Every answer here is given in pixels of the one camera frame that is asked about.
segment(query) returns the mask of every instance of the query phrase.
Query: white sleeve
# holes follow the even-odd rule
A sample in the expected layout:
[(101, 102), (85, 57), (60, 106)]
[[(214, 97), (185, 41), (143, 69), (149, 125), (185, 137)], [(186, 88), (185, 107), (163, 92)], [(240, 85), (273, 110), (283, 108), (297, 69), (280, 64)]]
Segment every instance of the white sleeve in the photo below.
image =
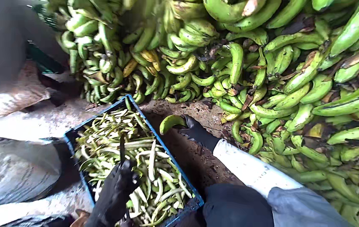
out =
[(257, 190), (264, 198), (273, 187), (296, 189), (303, 185), (268, 163), (234, 147), (225, 139), (220, 140), (213, 156), (217, 157), (246, 186)]

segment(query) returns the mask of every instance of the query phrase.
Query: dirty white sack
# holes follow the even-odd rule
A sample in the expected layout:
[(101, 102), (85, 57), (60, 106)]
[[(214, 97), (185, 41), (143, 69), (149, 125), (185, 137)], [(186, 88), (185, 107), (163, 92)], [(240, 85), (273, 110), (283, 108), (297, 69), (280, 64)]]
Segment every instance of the dirty white sack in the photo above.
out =
[(37, 76), (34, 61), (27, 60), (17, 80), (0, 87), (0, 116), (19, 111), (50, 98)]
[(52, 143), (0, 138), (0, 204), (43, 197), (61, 173)]

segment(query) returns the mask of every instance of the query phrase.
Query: knife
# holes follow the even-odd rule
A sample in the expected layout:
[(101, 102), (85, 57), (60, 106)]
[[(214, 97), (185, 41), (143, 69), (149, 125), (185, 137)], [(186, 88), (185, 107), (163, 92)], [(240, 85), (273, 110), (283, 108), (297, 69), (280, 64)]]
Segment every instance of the knife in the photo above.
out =
[(119, 143), (119, 154), (121, 155), (121, 161), (119, 163), (120, 166), (125, 162), (125, 134), (121, 134), (121, 139)]

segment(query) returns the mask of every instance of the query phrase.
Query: black glove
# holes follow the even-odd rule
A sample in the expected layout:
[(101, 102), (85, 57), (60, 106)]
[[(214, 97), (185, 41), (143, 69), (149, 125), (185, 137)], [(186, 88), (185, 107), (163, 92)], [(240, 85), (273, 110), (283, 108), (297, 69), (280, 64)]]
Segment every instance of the black glove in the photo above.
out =
[(181, 116), (185, 118), (188, 126), (188, 128), (178, 130), (181, 135), (187, 136), (191, 141), (195, 141), (202, 147), (206, 147), (213, 152), (220, 139), (207, 132), (206, 129), (193, 117), (190, 117), (187, 114), (182, 114)]
[(129, 195), (139, 184), (139, 176), (132, 171), (129, 160), (126, 160), (121, 166), (114, 167), (104, 181), (100, 197), (85, 227), (115, 226), (115, 223), (126, 213), (126, 202), (129, 201)]

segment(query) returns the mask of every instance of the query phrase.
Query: black pants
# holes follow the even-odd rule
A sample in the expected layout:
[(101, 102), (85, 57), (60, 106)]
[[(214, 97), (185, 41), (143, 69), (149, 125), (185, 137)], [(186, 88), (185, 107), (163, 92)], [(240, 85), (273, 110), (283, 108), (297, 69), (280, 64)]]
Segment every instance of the black pants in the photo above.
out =
[(206, 203), (176, 227), (273, 227), (272, 209), (256, 190), (216, 184), (205, 189)]

